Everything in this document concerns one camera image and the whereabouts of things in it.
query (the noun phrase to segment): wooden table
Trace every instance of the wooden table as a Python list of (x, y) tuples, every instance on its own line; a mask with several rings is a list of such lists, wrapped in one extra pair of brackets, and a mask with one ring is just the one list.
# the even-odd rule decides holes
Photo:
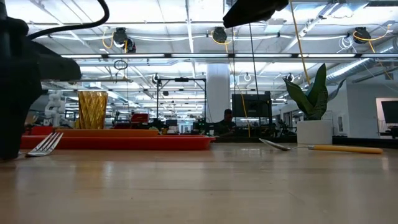
[(0, 223), (398, 223), (396, 150), (211, 148), (0, 163)]

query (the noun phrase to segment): fork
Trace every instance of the fork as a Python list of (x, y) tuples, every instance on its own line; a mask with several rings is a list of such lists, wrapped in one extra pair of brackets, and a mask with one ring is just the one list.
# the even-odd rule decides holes
[(49, 155), (60, 142), (63, 133), (49, 134), (42, 142), (40, 142), (33, 150), (28, 152), (25, 157), (39, 157)]

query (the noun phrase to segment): potted plant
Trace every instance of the potted plant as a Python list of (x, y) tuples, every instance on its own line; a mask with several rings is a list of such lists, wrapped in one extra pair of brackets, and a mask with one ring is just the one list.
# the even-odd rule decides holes
[(304, 121), (297, 123), (297, 143), (299, 144), (331, 144), (332, 125), (330, 121), (321, 120), (328, 107), (328, 102), (336, 97), (343, 85), (340, 82), (338, 88), (328, 94), (326, 88), (326, 65), (323, 64), (315, 76), (315, 81), (310, 84), (305, 93), (298, 85), (284, 78), (289, 96), (294, 100), (298, 108), (303, 111)]

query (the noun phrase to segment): ceiling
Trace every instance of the ceiling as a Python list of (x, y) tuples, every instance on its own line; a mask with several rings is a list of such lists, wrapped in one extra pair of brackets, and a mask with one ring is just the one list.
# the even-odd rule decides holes
[[(61, 32), (50, 37), (41, 37), (37, 42), (45, 45), (58, 54), (120, 54), (121, 48), (113, 45), (107, 49), (103, 44), (103, 36), (106, 38), (106, 45), (111, 44), (111, 33), (117, 27), (125, 27), (127, 34), (134, 40), (137, 47), (137, 54), (156, 53), (212, 53), (225, 54), (225, 45), (217, 44), (211, 38), (211, 32), (217, 26), (223, 26), (222, 18), (228, 6), (224, 0), (107, 0), (111, 12), (109, 21), (94, 29), (74, 30)], [(298, 30), (308, 28), (302, 35), (302, 49), (304, 53), (343, 54), (358, 52), (369, 52), (367, 44), (350, 44), (344, 42), (348, 47), (342, 48), (343, 37), (347, 33), (352, 34), (355, 27), (366, 27), (372, 37), (380, 37), (386, 33), (385, 38), (374, 41), (377, 46), (391, 37), (395, 36), (398, 25), (398, 7), (365, 7), (369, 1), (347, 1), (355, 2), (349, 4), (333, 4), (330, 6), (327, 1), (320, 0), (296, 0), (294, 1), (294, 13), (298, 24)], [(103, 16), (103, 10), (95, 0), (6, 0), (7, 12), (11, 17), (23, 19), (28, 23), (30, 33), (61, 24), (81, 24), (92, 22)], [(330, 9), (323, 19), (317, 20), (318, 15), (325, 7)], [(228, 53), (251, 54), (252, 48), (256, 54), (269, 53), (298, 53), (298, 44), (295, 40), (295, 28), (292, 20), (290, 6), (280, 12), (276, 12), (271, 21), (256, 22), (250, 26), (239, 26), (226, 29), (228, 37), (231, 38), (234, 32), (235, 41), (227, 45)], [(117, 70), (109, 64), (114, 60), (80, 60), (96, 62), (98, 66), (81, 66), (84, 79), (110, 79), (115, 78)], [(196, 77), (206, 78), (208, 63), (211, 59), (199, 60), (174, 60), (172, 58), (150, 59), (150, 66), (146, 59), (130, 59), (129, 68), (119, 74), (128, 76), (133, 82), (90, 82), (86, 83), (61, 83), (46, 82), (44, 88), (48, 89), (91, 89), (93, 86), (99, 89), (154, 89), (152, 78), (158, 74), (162, 78), (174, 77)], [(328, 68), (337, 63), (333, 60), (326, 60)], [(318, 62), (307, 62), (310, 74), (313, 75)], [(287, 74), (293, 74), (297, 78), (303, 76), (302, 63), (299, 60), (294, 62), (272, 63), (257, 61), (256, 75), (258, 75), (259, 88), (283, 88), (283, 80)], [(254, 75), (253, 63), (249, 60), (236, 60), (235, 75), (240, 88), (253, 88), (253, 78), (246, 81), (245, 75)], [(369, 79), (369, 82), (384, 82), (385, 80)], [(170, 84), (170, 88), (195, 88), (197, 84), (180, 83)], [(139, 91), (115, 92), (115, 97), (110, 102), (123, 103), (121, 98), (137, 103), (144, 111), (150, 108), (148, 104), (153, 103), (152, 93)], [(74, 97), (76, 93), (65, 92), (66, 95)], [(170, 93), (168, 98), (199, 98), (203, 92), (185, 91), (184, 93)]]

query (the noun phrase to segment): white planter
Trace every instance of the white planter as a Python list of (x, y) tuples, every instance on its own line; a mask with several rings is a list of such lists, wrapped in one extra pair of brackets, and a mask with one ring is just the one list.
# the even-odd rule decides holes
[(298, 144), (332, 144), (331, 121), (299, 121), (297, 123)]

